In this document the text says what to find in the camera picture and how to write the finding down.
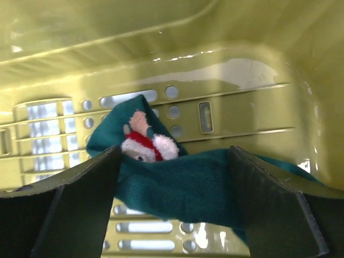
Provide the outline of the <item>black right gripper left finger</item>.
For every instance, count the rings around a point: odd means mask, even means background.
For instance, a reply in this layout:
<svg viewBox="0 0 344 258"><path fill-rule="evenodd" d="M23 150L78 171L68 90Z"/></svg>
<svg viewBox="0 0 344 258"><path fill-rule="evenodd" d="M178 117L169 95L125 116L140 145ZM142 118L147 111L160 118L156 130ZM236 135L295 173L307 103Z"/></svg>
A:
<svg viewBox="0 0 344 258"><path fill-rule="evenodd" d="M111 147L17 190L1 192L1 257L100 257L121 164Z"/></svg>

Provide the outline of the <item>dark green socks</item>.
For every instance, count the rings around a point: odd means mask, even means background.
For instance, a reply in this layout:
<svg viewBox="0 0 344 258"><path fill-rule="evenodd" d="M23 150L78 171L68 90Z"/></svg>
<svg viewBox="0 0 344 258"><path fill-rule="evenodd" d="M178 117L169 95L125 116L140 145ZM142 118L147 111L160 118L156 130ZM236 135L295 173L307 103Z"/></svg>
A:
<svg viewBox="0 0 344 258"><path fill-rule="evenodd" d="M228 149L191 155L176 143L176 157L166 160L153 146L154 138L175 139L143 95L116 105L92 133L86 150L90 156L112 146L125 150L144 141L154 161L124 154L115 197L128 208L163 220L210 223L229 227L246 241L245 230L229 175Z"/></svg>

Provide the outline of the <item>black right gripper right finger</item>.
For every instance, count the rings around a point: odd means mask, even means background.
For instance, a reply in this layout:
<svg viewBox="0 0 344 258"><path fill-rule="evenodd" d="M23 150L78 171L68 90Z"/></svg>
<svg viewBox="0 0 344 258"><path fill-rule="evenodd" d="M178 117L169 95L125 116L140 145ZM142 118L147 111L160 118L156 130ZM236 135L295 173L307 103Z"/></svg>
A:
<svg viewBox="0 0 344 258"><path fill-rule="evenodd" d="M230 174L252 257L343 257L343 191L232 146Z"/></svg>

